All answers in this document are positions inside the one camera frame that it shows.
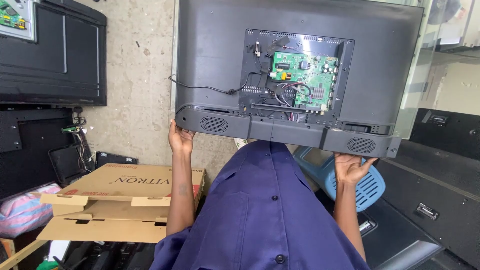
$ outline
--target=green circuit board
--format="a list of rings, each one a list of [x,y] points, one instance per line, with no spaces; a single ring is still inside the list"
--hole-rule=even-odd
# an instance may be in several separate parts
[[[328,110],[333,86],[338,73],[338,58],[301,53],[275,52],[270,77],[282,82],[303,82],[312,91],[300,86],[295,104],[304,104],[309,110]]]
[[[25,30],[25,20],[5,0],[0,0],[0,25]]]

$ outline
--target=person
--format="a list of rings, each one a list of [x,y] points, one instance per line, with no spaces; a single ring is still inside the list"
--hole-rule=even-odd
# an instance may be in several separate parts
[[[191,153],[195,132],[171,120],[172,195],[167,236],[151,270],[369,269],[355,203],[356,183],[375,158],[335,153],[333,218],[284,144],[240,148],[212,182],[195,220]]]

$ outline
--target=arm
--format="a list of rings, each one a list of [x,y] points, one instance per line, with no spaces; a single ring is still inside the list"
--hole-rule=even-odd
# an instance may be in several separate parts
[[[191,155],[195,132],[170,122],[168,142],[172,148],[172,197],[168,211],[167,236],[193,225],[195,203],[192,186]]]
[[[355,188],[377,158],[368,159],[363,165],[361,156],[335,153],[336,198],[333,217],[360,256],[365,260],[361,241]]]

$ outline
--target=cardboard box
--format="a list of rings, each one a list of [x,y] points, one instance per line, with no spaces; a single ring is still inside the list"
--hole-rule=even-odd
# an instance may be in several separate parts
[[[53,218],[37,239],[157,243],[166,236],[171,168],[108,163],[57,194],[41,194]],[[195,207],[204,175],[192,169]]]

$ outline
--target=shirt sleeve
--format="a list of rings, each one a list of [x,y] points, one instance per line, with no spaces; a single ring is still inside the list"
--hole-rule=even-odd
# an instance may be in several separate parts
[[[178,233],[171,234],[163,238],[155,246],[155,254],[150,270],[170,270],[172,269],[177,256],[187,239],[191,227],[187,227]]]

